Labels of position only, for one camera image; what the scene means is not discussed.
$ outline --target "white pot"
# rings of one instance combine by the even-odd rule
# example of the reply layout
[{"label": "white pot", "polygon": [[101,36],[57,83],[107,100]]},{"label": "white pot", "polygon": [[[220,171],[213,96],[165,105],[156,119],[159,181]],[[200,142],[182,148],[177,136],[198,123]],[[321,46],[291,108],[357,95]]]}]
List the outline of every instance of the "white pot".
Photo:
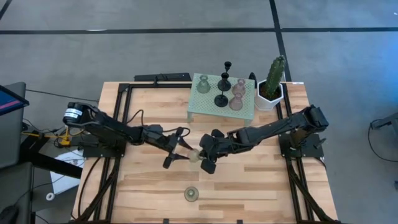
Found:
[{"label": "white pot", "polygon": [[272,110],[274,108],[274,106],[276,104],[278,104],[279,101],[282,100],[284,97],[284,90],[282,88],[282,84],[279,84],[279,88],[280,88],[280,97],[279,98],[269,101],[269,100],[265,99],[264,97],[262,97],[260,95],[260,84],[265,81],[266,80],[257,83],[257,94],[256,94],[256,97],[254,98],[254,104],[255,104],[257,110],[261,110],[261,111]]}]

